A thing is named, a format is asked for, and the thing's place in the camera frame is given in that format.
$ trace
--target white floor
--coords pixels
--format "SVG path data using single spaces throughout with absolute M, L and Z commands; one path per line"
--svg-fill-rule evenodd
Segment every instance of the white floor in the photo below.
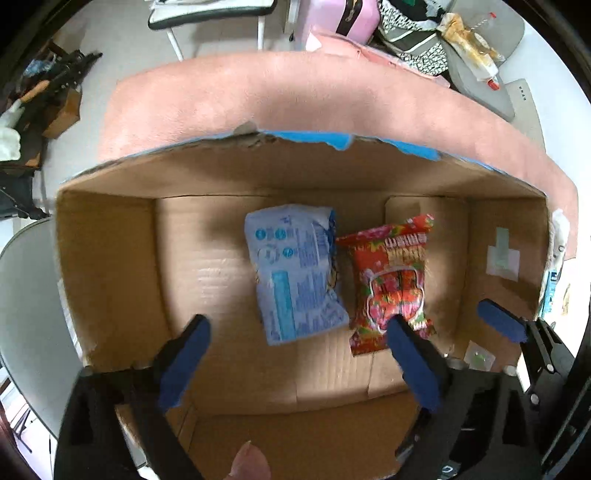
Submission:
M 279 0 L 266 18 L 266 50 L 291 49 L 288 35 L 282 31 L 286 5 L 287 0 Z M 177 61 L 166 33 L 148 28 L 148 6 L 142 0 L 93 0 L 56 36 L 56 43 L 67 51 L 101 51 L 103 57 L 82 84 L 81 120 L 50 142 L 43 167 L 50 203 L 60 183 L 96 164 L 102 119 L 117 82 Z M 256 17 L 212 20 L 174 29 L 185 58 L 256 50 L 256 31 Z M 39 177 L 35 199 L 41 199 Z

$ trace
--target chair leg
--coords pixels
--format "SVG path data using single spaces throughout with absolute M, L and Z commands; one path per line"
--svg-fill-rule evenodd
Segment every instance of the chair leg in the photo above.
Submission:
M 258 18 L 258 35 L 256 37 L 257 50 L 263 49 L 263 42 L 265 40 L 265 17 Z
M 183 61 L 183 52 L 181 52 L 181 47 L 178 46 L 177 37 L 174 36 L 173 29 L 167 28 L 166 34 L 168 35 L 168 40 L 170 41 L 170 44 L 173 46 L 174 52 L 177 54 L 178 60 Z
M 25 446 L 25 448 L 29 451 L 29 453 L 33 453 L 33 451 L 31 450 L 31 448 L 24 442 L 24 440 L 22 439 L 22 432 L 23 430 L 26 428 L 25 423 L 27 422 L 27 418 L 29 418 L 29 415 L 31 413 L 31 409 L 28 408 L 25 413 L 22 415 L 22 417 L 20 419 L 18 419 L 17 424 L 14 426 L 13 428 L 13 432 L 14 432 L 14 436 L 21 441 L 21 443 Z

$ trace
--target cardboard box flap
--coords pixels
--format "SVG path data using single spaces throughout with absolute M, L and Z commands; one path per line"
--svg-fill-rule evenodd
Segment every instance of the cardboard box flap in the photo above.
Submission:
M 352 94 L 352 85 L 361 87 Z M 552 211 L 562 208 L 571 224 L 566 258 L 576 252 L 577 191 L 544 151 L 451 89 L 359 59 L 248 52 L 200 57 L 129 77 L 117 84 L 109 102 L 98 158 L 229 135 L 244 125 L 392 139 L 481 162 L 540 189 Z
M 130 157 L 82 175 L 66 188 L 144 198 L 297 189 L 474 198 L 543 196 L 523 181 L 449 155 L 433 161 L 366 139 L 337 151 L 326 144 L 264 134 L 203 140 Z

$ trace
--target white chair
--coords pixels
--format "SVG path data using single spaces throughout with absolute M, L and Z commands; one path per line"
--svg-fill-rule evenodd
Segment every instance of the white chair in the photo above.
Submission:
M 82 362 L 61 305 L 55 254 L 51 217 L 20 230 L 0 254 L 0 358 L 30 409 L 58 438 Z M 131 441 L 128 446 L 136 466 L 144 465 L 144 453 Z
M 183 52 L 173 27 L 207 20 L 235 17 L 258 17 L 257 48 L 263 49 L 265 16 L 273 13 L 277 0 L 157 0 L 148 19 L 151 30 L 166 30 L 179 61 Z

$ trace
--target clothes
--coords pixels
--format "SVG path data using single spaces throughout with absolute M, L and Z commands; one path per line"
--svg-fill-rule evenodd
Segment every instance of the clothes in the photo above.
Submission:
M 381 43 L 421 73 L 437 76 L 445 72 L 447 56 L 435 31 L 439 22 L 431 19 L 411 20 L 394 6 L 399 3 L 404 1 L 379 2 L 381 22 L 378 26 L 378 38 Z
M 21 158 L 21 136 L 8 127 L 0 127 L 0 161 Z
M 414 21 L 433 20 L 441 21 L 445 10 L 437 0 L 391 0 L 403 15 Z

